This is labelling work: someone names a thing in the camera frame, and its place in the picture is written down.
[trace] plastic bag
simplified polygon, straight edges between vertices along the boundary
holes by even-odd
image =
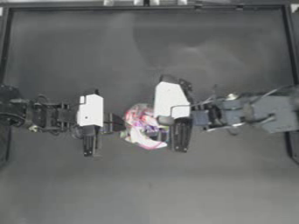
[[[136,104],[125,112],[125,131],[120,133],[121,138],[146,150],[160,149],[166,146],[165,142],[154,141],[146,135],[150,132],[168,132],[168,128],[158,125],[153,114],[153,108],[149,104]]]

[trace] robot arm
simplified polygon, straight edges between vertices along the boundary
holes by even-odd
[[[85,157],[97,154],[98,135],[125,129],[120,117],[104,114],[104,100],[97,90],[78,98],[78,105],[69,105],[48,102],[44,96],[26,100],[14,87],[5,85],[0,86],[0,123],[53,135],[70,132],[82,140]]]
[[[297,87],[281,87],[261,94],[212,96],[194,102],[189,82],[162,76],[154,89],[153,114],[157,122],[169,126],[170,149],[186,151],[192,126],[204,131],[233,130],[244,124],[268,133],[299,130],[297,93]]]

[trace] black frame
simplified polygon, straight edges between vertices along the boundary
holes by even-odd
[[[281,11],[281,19],[284,23],[284,35],[286,40],[288,56],[290,60],[293,84],[299,84],[299,62],[297,48],[294,42],[294,28],[292,21],[292,11],[289,3],[280,4],[214,4],[201,2],[188,2],[188,5],[178,6],[174,0],[161,1],[162,5],[150,6],[149,0],[142,0],[141,6],[133,6],[132,1],[116,2],[113,6],[104,6],[104,2],[92,3],[3,3],[2,4],[2,20],[1,20],[1,36],[0,36],[0,83],[5,77],[5,63],[9,49],[9,34],[11,26],[11,18],[14,11]],[[299,158],[293,157],[292,135],[284,134],[285,148],[289,157],[299,164]]]

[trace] gray table surface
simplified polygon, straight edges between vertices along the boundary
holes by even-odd
[[[97,87],[120,115],[149,102],[160,74],[218,92],[290,83],[277,12],[17,12],[5,83],[25,97],[76,101]],[[117,135],[101,157],[80,141],[13,130],[0,172],[1,224],[296,223],[299,167],[282,135],[192,132],[186,154],[145,151]]]

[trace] cable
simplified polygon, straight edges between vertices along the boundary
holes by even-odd
[[[214,97],[210,96],[210,97],[208,97],[206,100],[200,101],[200,102],[196,102],[196,103],[193,103],[193,104],[170,106],[170,116],[172,116],[172,114],[173,114],[173,108],[178,108],[178,107],[194,107],[194,106],[198,106],[198,105],[204,105],[204,104],[206,104],[206,103],[210,103],[210,102],[213,102],[213,101],[214,101]]]
[[[277,90],[281,90],[284,88],[289,88],[290,85],[288,86],[282,86],[278,88],[272,89],[270,91],[268,91],[266,93],[261,94],[253,101],[249,102],[249,104],[258,102],[264,97],[269,96],[270,94],[273,94]]]

